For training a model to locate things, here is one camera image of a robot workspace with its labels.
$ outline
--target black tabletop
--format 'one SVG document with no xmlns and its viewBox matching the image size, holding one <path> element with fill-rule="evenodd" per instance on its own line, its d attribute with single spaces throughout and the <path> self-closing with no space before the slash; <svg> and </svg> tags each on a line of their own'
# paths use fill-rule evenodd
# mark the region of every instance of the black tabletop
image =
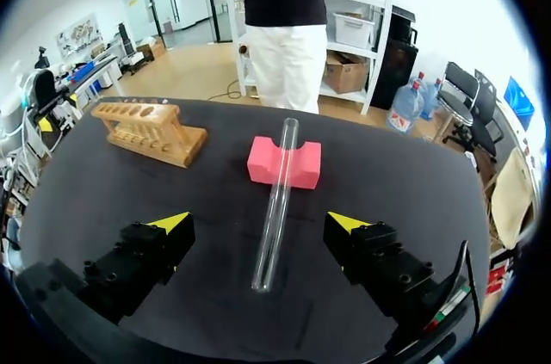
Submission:
<svg viewBox="0 0 551 364">
<path fill-rule="evenodd" d="M 197 241 L 166 287 L 157 286 L 121 326 L 199 355 L 267 360 L 363 362 L 383 351 L 396 325 L 361 287 L 352 287 L 324 246 L 334 211 L 385 221 L 440 281 L 468 239 L 478 288 L 488 278 L 488 228 L 480 181 L 461 154 L 386 130 L 313 114 L 172 101 L 180 120 L 208 141 L 180 169 L 115 147 L 102 122 L 85 115 L 59 145 L 22 228 L 26 265 L 57 257 L 82 274 L 128 223 L 190 211 Z M 271 293 L 250 290 L 270 186 L 251 182 L 255 136 L 279 140 L 286 117 L 300 121 L 299 145 L 322 144 L 319 185 L 293 189 Z M 457 325 L 465 340 L 474 313 Z"/>
</svg>

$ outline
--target glass test tube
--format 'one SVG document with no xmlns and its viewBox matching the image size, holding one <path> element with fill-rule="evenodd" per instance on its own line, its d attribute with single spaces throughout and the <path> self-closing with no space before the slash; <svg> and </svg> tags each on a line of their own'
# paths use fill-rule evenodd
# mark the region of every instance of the glass test tube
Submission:
<svg viewBox="0 0 551 364">
<path fill-rule="evenodd" d="M 299 121 L 286 119 L 283 123 L 282 140 L 280 142 L 282 154 L 277 181 L 269 194 L 264 230 L 251 284 L 252 289 L 258 293 L 269 292 L 274 281 L 274 273 L 282 244 L 283 228 L 287 217 L 288 199 L 291 192 L 291 186 L 288 182 L 298 133 Z"/>
</svg>

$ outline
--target white pants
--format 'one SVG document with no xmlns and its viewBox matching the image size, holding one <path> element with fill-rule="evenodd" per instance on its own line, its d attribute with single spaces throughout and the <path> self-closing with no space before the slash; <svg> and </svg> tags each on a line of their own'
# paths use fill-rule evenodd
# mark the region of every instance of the white pants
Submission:
<svg viewBox="0 0 551 364">
<path fill-rule="evenodd" d="M 317 114 L 326 26 L 247 26 L 247 40 L 262 104 Z"/>
</svg>

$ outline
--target water bottle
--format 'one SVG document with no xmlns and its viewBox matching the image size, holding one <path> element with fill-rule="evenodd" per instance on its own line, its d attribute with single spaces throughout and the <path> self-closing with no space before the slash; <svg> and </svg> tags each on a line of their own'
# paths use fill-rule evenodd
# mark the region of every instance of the water bottle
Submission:
<svg viewBox="0 0 551 364">
<path fill-rule="evenodd" d="M 409 133 L 415 120 L 421 115 L 424 106 L 423 96 L 419 92 L 421 83 L 402 86 L 396 92 L 393 105 L 388 110 L 387 126 L 401 133 Z"/>
<path fill-rule="evenodd" d="M 442 85 L 442 80 L 437 79 L 435 84 L 429 84 L 425 86 L 423 94 L 424 107 L 423 112 L 421 112 L 421 117 L 425 120 L 432 120 L 435 110 L 438 108 L 438 100 L 436 95 L 440 90 Z"/>
<path fill-rule="evenodd" d="M 426 83 L 424 82 L 424 73 L 422 71 L 419 72 L 417 77 L 411 76 L 408 84 L 410 86 L 413 86 L 413 82 L 419 82 L 419 90 L 423 92 L 426 89 Z"/>
</svg>

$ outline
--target pink foam block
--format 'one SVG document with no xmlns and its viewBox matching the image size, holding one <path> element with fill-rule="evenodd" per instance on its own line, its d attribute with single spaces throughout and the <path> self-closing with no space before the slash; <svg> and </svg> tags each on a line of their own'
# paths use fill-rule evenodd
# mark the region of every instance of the pink foam block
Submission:
<svg viewBox="0 0 551 364">
<path fill-rule="evenodd" d="M 273 185 L 277 182 L 282 149 L 271 138 L 256 136 L 247 161 L 253 182 Z M 306 142 L 293 155 L 290 183 L 293 188 L 315 189 L 321 170 L 321 144 Z"/>
</svg>

